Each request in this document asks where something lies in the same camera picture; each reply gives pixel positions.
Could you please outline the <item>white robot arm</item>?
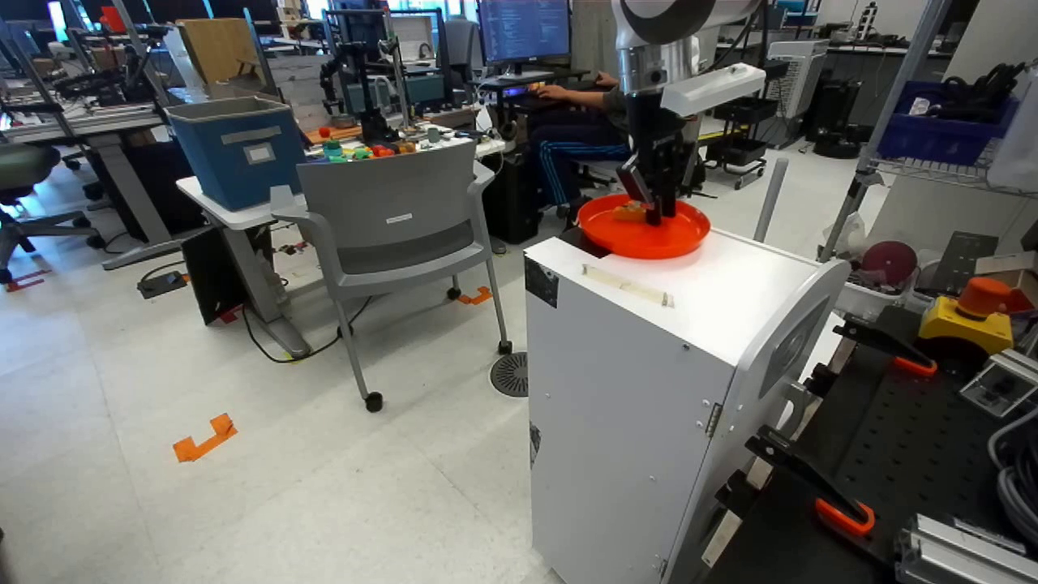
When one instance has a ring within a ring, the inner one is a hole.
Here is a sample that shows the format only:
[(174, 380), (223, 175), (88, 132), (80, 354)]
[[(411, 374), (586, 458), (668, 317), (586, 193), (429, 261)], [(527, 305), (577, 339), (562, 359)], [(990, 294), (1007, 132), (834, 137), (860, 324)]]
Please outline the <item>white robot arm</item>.
[(698, 132), (692, 119), (765, 88), (761, 66), (693, 69), (698, 37), (731, 27), (762, 0), (610, 0), (616, 20), (619, 93), (631, 160), (624, 189), (647, 204), (651, 226), (679, 215), (698, 189)]

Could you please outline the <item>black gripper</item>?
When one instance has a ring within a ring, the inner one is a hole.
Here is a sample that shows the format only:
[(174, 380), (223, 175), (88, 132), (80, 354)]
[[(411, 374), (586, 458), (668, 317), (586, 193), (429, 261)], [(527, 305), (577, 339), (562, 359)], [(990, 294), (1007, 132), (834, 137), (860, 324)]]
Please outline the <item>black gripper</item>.
[(689, 123), (664, 109), (657, 90), (625, 97), (625, 123), (633, 149), (616, 175), (625, 194), (647, 204), (647, 221), (659, 226), (674, 215), (679, 194), (700, 184), (700, 160), (686, 137)]

